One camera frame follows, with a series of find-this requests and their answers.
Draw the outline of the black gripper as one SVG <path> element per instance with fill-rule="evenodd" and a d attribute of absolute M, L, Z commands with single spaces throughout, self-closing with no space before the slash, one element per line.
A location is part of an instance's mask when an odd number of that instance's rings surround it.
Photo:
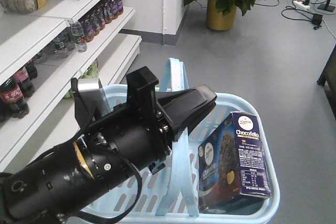
<path fill-rule="evenodd" d="M 131 165 L 156 174 L 165 168 L 172 141 L 191 133 L 213 110 L 217 95 L 207 85 L 157 92 L 158 78 L 148 67 L 127 74 L 127 100 L 108 109 L 102 94 L 80 93 L 71 80 L 75 118 L 80 131 L 73 138 L 92 174 L 130 174 Z"/>

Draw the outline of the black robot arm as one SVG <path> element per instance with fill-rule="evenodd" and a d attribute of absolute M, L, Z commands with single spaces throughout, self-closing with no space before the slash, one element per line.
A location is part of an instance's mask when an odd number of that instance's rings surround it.
<path fill-rule="evenodd" d="M 1 223 L 62 223 L 78 217 L 90 223 L 116 223 L 124 214 L 104 218 L 83 211 L 130 177 L 142 188 L 140 171 L 164 168 L 173 142 L 215 107 L 216 93 L 202 85 L 157 92 L 148 67 L 127 75 L 127 100 L 103 116 L 87 101 L 79 81 L 71 80 L 80 130 L 39 155 L 22 170 L 1 173 Z"/>

